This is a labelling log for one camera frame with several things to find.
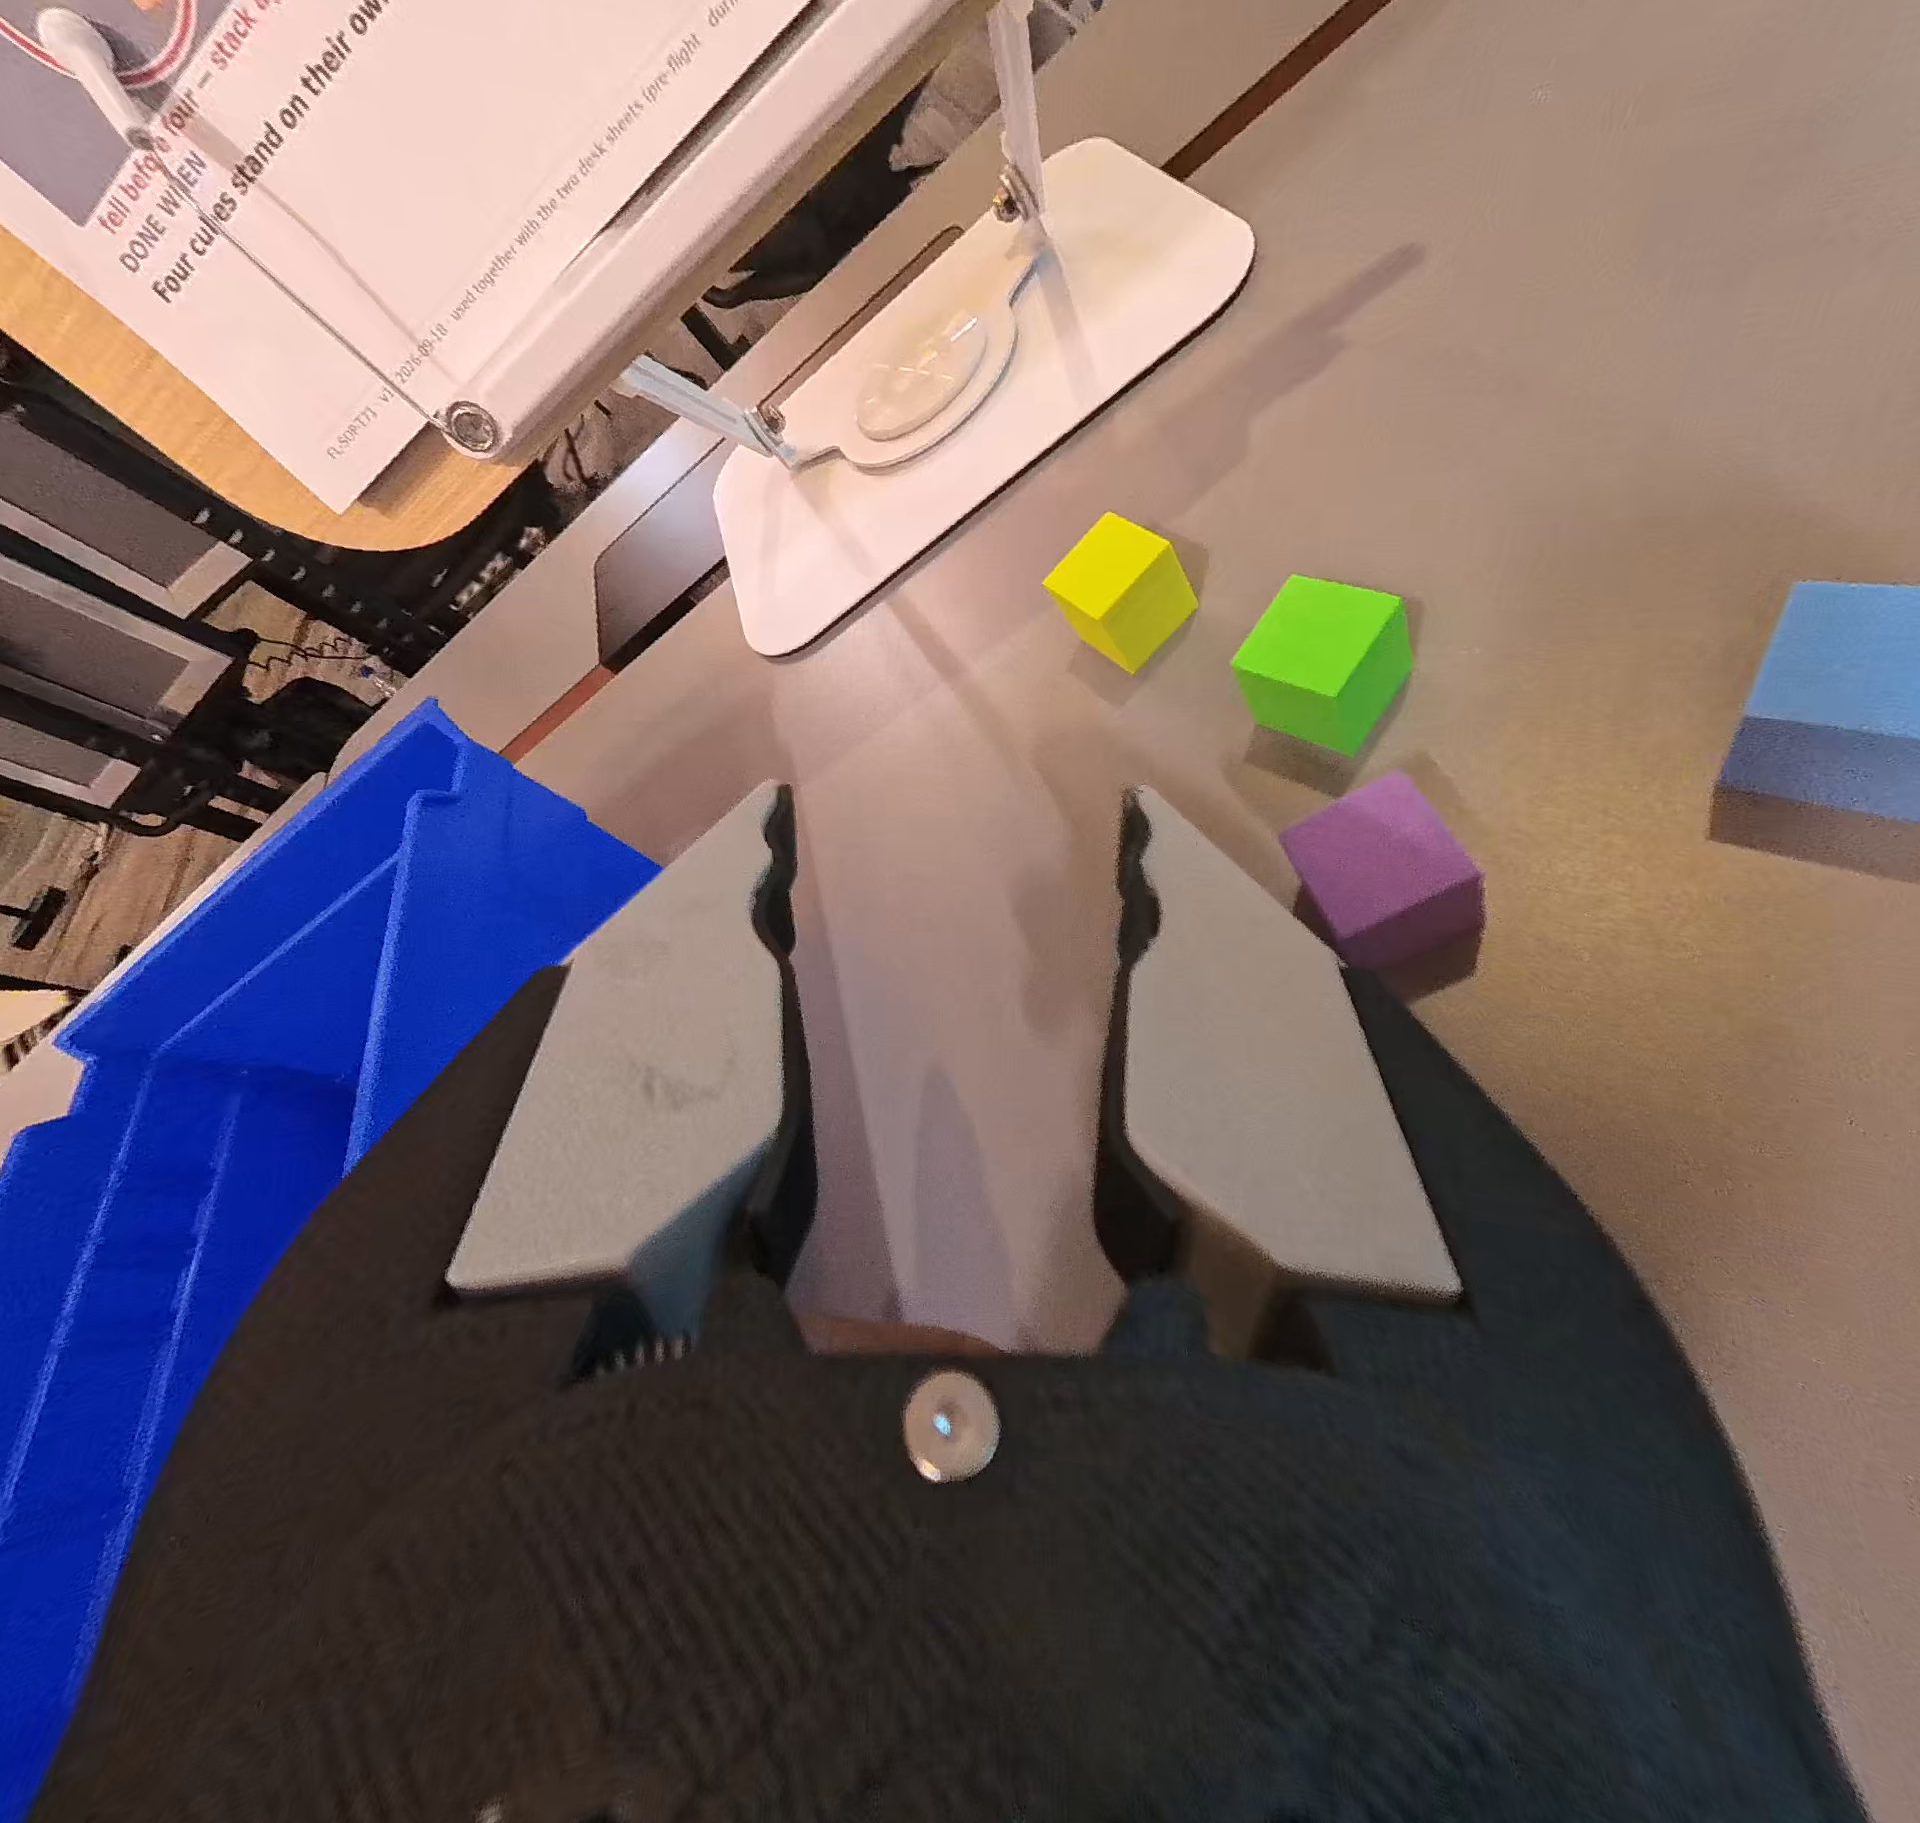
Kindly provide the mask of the blue plastic bin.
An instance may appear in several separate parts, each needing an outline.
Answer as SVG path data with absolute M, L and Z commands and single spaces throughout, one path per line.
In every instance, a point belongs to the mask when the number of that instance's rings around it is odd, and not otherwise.
M 3 1176 L 3 1817 L 24 1818 L 157 1472 L 348 1170 L 661 873 L 429 700 L 66 1024 Z

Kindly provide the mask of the printed instruction sheet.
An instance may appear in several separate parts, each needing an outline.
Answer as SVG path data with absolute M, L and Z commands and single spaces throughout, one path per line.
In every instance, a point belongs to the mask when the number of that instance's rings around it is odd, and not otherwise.
M 4 234 L 348 512 L 817 2 L 4 0 Z

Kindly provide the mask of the yellow foam cube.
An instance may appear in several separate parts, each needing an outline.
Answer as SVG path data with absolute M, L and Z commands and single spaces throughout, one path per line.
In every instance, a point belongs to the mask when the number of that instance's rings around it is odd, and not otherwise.
M 1175 544 L 1115 512 L 1074 541 L 1043 576 L 1043 589 L 1072 631 L 1129 677 L 1199 610 Z

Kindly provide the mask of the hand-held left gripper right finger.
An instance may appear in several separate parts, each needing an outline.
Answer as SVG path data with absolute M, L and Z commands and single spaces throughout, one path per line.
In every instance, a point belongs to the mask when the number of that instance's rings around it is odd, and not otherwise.
M 1155 787 L 1116 898 L 1094 1221 L 1122 1286 L 1192 1294 L 1225 1358 L 1281 1353 L 1310 1296 L 1459 1309 L 1342 960 Z

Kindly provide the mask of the white document stand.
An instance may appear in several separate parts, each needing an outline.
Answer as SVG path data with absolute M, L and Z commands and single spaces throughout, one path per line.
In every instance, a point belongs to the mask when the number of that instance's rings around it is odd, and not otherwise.
M 1246 220 L 1115 142 L 1042 153 L 1027 6 L 817 2 L 483 375 L 510 425 L 459 403 L 417 438 L 496 467 L 604 388 L 704 424 L 732 445 L 714 513 L 743 635 L 762 657 L 813 644 L 1219 314 L 1251 268 Z M 783 407 L 735 407 L 649 358 L 654 324 L 728 272 L 975 9 L 1004 114 L 989 214 Z

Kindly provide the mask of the light blue foam cube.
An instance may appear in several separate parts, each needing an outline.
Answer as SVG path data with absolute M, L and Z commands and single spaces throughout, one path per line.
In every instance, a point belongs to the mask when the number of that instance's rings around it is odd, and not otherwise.
M 1796 582 L 1741 706 L 1718 783 L 1915 822 L 1919 587 Z

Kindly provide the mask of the green foam cube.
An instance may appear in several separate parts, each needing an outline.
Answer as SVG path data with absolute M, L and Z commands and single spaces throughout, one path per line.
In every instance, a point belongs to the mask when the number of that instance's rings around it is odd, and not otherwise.
M 1230 668 L 1263 731 L 1360 754 L 1410 679 L 1406 602 L 1385 589 L 1290 576 Z

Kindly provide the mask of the purple foam cube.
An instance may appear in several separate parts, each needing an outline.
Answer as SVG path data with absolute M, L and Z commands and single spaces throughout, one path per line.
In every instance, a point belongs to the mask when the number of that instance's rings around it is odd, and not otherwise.
M 1485 872 L 1404 770 L 1302 815 L 1279 845 L 1351 965 L 1391 971 L 1485 927 Z

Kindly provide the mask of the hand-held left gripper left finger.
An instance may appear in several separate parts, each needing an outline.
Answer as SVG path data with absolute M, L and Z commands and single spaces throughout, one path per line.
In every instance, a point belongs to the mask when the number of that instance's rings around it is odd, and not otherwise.
M 704 1314 L 731 1259 L 791 1280 L 818 1204 L 798 872 L 792 791 L 762 782 L 567 955 L 454 1294 Z

